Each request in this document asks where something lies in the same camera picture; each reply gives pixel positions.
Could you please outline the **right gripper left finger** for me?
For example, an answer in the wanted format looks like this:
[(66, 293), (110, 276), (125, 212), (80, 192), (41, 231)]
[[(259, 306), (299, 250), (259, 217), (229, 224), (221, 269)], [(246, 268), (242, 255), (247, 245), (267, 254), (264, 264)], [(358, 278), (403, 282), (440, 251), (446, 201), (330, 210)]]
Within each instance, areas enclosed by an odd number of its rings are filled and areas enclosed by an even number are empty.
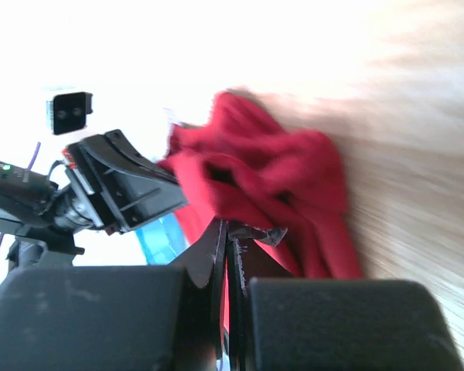
[(0, 286), (0, 370), (213, 370), (227, 224), (171, 264), (34, 267)]

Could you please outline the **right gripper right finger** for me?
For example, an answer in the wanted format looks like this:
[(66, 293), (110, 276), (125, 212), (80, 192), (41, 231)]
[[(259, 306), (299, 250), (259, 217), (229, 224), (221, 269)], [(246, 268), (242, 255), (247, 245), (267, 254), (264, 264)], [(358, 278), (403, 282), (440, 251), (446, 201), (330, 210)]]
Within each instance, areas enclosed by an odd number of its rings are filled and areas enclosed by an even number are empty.
[(463, 369), (425, 286), (296, 278), (263, 249), (284, 234), (228, 224), (231, 369)]

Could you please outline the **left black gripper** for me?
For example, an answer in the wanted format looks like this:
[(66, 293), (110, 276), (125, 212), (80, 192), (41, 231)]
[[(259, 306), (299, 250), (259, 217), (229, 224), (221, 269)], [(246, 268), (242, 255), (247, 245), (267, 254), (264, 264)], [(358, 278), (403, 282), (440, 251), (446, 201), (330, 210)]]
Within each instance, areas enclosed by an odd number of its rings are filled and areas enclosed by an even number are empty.
[[(52, 179), (62, 167), (69, 183)], [(46, 174), (42, 219), (58, 230), (127, 233), (187, 205), (176, 177), (142, 156), (119, 130), (61, 150)]]

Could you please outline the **dark red t shirt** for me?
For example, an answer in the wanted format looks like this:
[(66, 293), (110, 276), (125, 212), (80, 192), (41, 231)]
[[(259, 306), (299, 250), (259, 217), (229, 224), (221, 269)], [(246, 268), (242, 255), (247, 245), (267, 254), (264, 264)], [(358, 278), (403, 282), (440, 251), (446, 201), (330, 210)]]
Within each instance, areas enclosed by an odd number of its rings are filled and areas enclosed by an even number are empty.
[(205, 126), (172, 129), (160, 165), (188, 200), (176, 218), (189, 242), (214, 218), (281, 227), (285, 237), (267, 252), (295, 276), (362, 277), (342, 161), (322, 132), (287, 132), (252, 100), (222, 92)]

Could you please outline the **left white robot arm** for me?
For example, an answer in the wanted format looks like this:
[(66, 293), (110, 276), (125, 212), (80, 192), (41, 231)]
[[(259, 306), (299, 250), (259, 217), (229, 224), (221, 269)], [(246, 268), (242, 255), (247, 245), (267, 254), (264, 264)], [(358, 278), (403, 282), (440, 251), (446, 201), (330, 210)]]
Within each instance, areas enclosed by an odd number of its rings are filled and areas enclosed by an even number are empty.
[(69, 184), (0, 162), (0, 233), (13, 235), (9, 270), (69, 267), (84, 249), (82, 230), (136, 230), (187, 205), (176, 177), (144, 158), (122, 131), (96, 134), (63, 150)]

